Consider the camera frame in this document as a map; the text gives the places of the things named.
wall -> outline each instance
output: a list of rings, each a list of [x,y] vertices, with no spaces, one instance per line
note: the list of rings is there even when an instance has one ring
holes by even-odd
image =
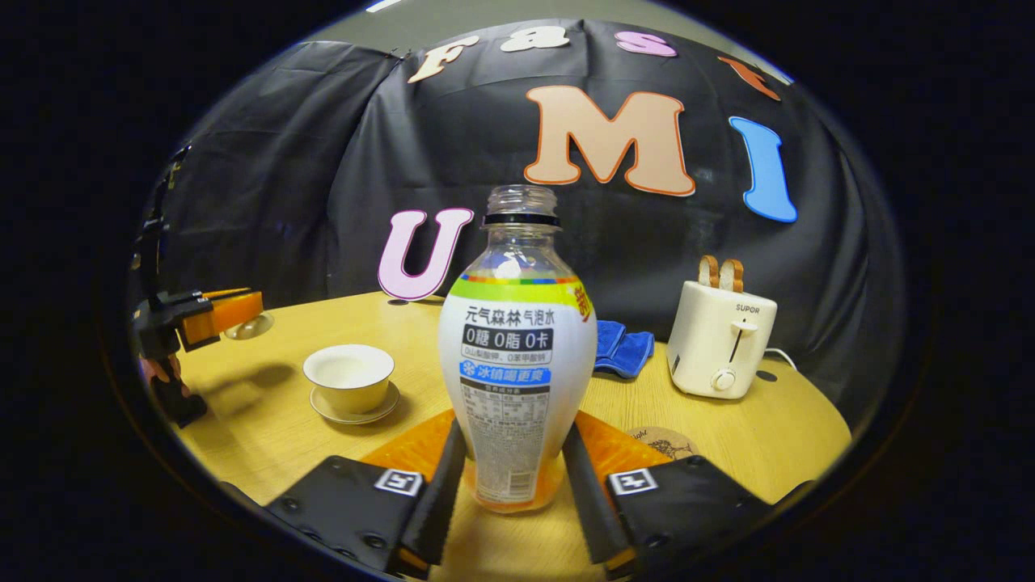
[[[643,0],[403,0],[378,12],[360,10],[320,30],[306,40],[346,40],[404,55],[434,47],[466,32],[536,19],[589,19],[634,24],[708,45],[753,64],[773,77],[790,78],[758,55],[688,18]]]

green label stripe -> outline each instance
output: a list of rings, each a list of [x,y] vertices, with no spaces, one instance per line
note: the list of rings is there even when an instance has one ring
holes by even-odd
[[[582,282],[578,278],[569,278],[561,281],[565,283],[524,283],[525,281],[543,281],[530,279],[494,279],[492,283],[484,281],[472,281],[471,279],[457,279],[449,290],[450,295],[466,297],[468,299],[481,299],[485,301],[520,301],[524,303],[560,303],[571,305],[579,310],[579,294],[584,299],[583,310],[592,310],[593,303],[586,296]]]

screw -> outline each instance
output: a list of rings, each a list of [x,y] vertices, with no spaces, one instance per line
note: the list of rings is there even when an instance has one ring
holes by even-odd
[[[302,533],[304,533],[305,535],[307,535],[310,540],[313,540],[315,542],[322,542],[323,541],[323,540],[320,539],[320,534],[317,533],[316,530],[314,530],[312,528],[308,528],[308,527],[299,527],[298,531],[301,531]]]
[[[367,533],[366,535],[363,535],[363,544],[366,544],[375,550],[380,550],[388,545],[384,537],[381,537],[376,533]]]
[[[647,539],[645,544],[648,548],[660,548],[669,543],[669,536],[663,533],[655,533]]]

peach letter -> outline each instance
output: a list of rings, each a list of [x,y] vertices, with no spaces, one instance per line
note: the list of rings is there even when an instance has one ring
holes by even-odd
[[[438,75],[445,70],[442,66],[442,61],[453,62],[456,57],[464,52],[464,47],[470,47],[478,41],[477,36],[468,36],[467,38],[461,38],[454,42],[450,42],[438,49],[432,49],[424,54],[424,62],[417,69],[417,72],[410,78],[407,83],[416,83],[417,81],[423,81],[428,77]]]
[[[525,177],[539,184],[569,184],[582,170],[568,159],[568,139],[575,142],[598,182],[607,183],[634,143],[635,164],[625,181],[644,192],[670,196],[693,194],[679,137],[683,104],[659,93],[630,94],[614,119],[578,87],[537,87],[527,94],[539,104],[539,150]]]

toaster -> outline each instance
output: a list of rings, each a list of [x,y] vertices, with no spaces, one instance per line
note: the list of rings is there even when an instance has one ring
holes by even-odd
[[[672,381],[686,394],[743,397],[775,318],[771,299],[684,282],[667,347]]]

